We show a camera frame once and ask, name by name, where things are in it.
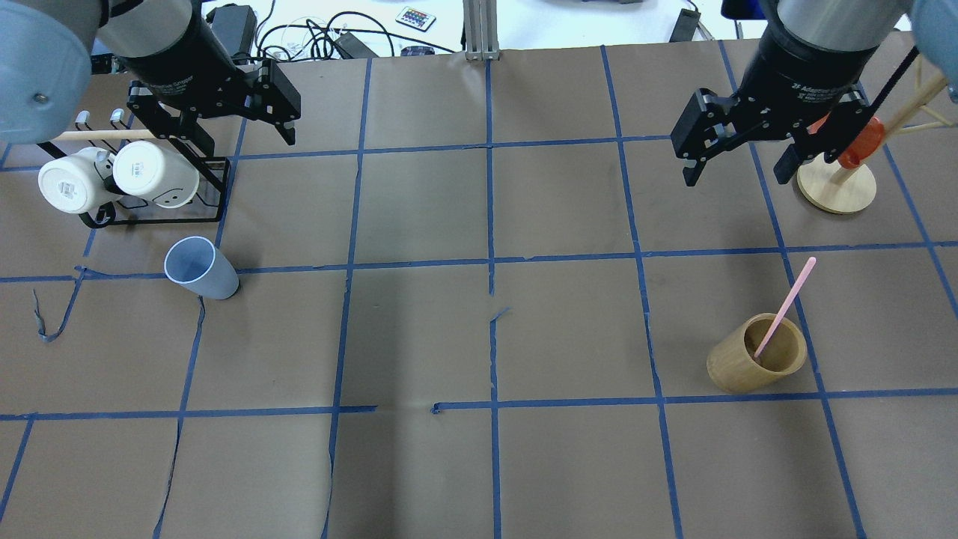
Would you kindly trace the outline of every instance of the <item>power adapter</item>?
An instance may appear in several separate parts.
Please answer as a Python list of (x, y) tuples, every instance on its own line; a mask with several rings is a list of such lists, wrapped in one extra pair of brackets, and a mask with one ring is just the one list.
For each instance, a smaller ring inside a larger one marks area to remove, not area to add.
[(344, 59), (379, 58), (373, 49), (349, 32), (341, 34), (332, 44)]
[(675, 21), (675, 28), (672, 30), (672, 37), (669, 38), (669, 42), (692, 41), (692, 38), (696, 35), (696, 28), (698, 28), (698, 19), (701, 16), (702, 14), (699, 12), (682, 10), (678, 14), (678, 20)]

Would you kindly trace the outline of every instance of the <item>wooden stick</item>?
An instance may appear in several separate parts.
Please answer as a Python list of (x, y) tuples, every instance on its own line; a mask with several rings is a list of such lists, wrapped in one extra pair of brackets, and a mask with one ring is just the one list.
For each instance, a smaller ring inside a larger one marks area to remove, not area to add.
[(63, 140), (142, 140), (156, 138), (149, 129), (104, 129), (99, 131), (65, 131), (53, 142)]
[(772, 338), (772, 334), (775, 333), (775, 330), (778, 328), (779, 324), (782, 323), (782, 318), (785, 317), (786, 311), (795, 301), (795, 296), (798, 295), (798, 291), (802, 290), (802, 285), (804, 285), (806, 279), (809, 278), (809, 273), (811, 273), (811, 269), (815, 267), (815, 262), (817, 261), (818, 259), (810, 256), (809, 260), (805, 263), (805, 267), (802, 268), (802, 272), (798, 274), (798, 278), (795, 279), (795, 284), (792, 285), (791, 290), (788, 291), (788, 295), (785, 296), (785, 302), (782, 304), (782, 307), (779, 308), (779, 312), (775, 315), (775, 319), (772, 320), (772, 325), (768, 326), (768, 331), (765, 332), (765, 337), (762, 338), (762, 343), (759, 344), (759, 347), (755, 349), (756, 362), (759, 359), (759, 354), (765, 350), (765, 346)]
[[(888, 139), (892, 135), (897, 134), (904, 128), (904, 125), (908, 123), (909, 120), (915, 117), (915, 114), (922, 109), (923, 106), (935, 99), (935, 96), (939, 94), (942, 90), (948, 87), (948, 79), (945, 78), (945, 75), (942, 75), (941, 71), (936, 71), (935, 76), (931, 79), (928, 79), (918, 91), (915, 92), (915, 95), (911, 96), (911, 99), (905, 103), (898, 112), (892, 116), (892, 119), (885, 126), (885, 136), (881, 139), (881, 144), (878, 145), (881, 148), (881, 145), (884, 145), (888, 142)], [(841, 184), (846, 179), (852, 177), (852, 175), (857, 171), (858, 168), (846, 169), (841, 168), (836, 172), (832, 179), (831, 183)]]

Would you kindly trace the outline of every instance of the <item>black cylinder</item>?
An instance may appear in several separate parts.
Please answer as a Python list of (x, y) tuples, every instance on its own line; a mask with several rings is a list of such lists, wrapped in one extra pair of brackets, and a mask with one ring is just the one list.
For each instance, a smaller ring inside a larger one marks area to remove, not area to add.
[(827, 51), (770, 21), (737, 95), (754, 98), (773, 115), (787, 113), (796, 121), (812, 123), (858, 81), (875, 51)]
[(211, 105), (227, 79), (241, 76), (198, 10), (183, 35), (168, 48), (122, 61), (157, 99), (181, 110)]

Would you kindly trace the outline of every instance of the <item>remote control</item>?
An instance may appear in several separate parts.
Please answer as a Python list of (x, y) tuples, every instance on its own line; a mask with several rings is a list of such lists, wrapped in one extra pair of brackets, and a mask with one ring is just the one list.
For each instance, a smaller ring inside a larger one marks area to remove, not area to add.
[(399, 12), (398, 15), (396, 15), (396, 22), (411, 28), (415, 28), (420, 32), (425, 32), (426, 30), (429, 30), (429, 27), (432, 25), (432, 23), (436, 22), (436, 15), (423, 13), (419, 10), (414, 10), (409, 6), (406, 6), (401, 12)]

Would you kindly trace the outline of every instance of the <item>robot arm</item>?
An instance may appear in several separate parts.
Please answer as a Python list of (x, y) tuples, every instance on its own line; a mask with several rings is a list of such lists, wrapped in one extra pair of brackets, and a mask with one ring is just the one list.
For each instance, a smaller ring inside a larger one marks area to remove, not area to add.
[[(94, 36), (140, 81), (129, 102), (154, 135), (212, 149), (197, 118), (238, 114), (295, 142), (300, 94), (273, 60), (234, 65), (191, 0), (0, 0), (0, 139), (39, 143), (70, 123)], [(171, 116), (159, 104), (180, 111)]]
[[(696, 184), (709, 159), (749, 141), (793, 140), (775, 166), (779, 183), (787, 183), (803, 162), (820, 153), (826, 161), (835, 161), (880, 104), (869, 106), (859, 94), (858, 77), (912, 4), (901, 0), (760, 2), (768, 27), (741, 88), (727, 98), (699, 88), (672, 131), (675, 156), (686, 160), (686, 185)], [(954, 45), (948, 44), (948, 34), (936, 31), (958, 22), (956, 5), (953, 0), (917, 0), (912, 11), (919, 45), (950, 76), (958, 75)], [(943, 23), (947, 20), (943, 12), (950, 12), (949, 24)], [(924, 27), (933, 30), (923, 33)], [(809, 133), (809, 126), (826, 115), (825, 124), (815, 134)]]

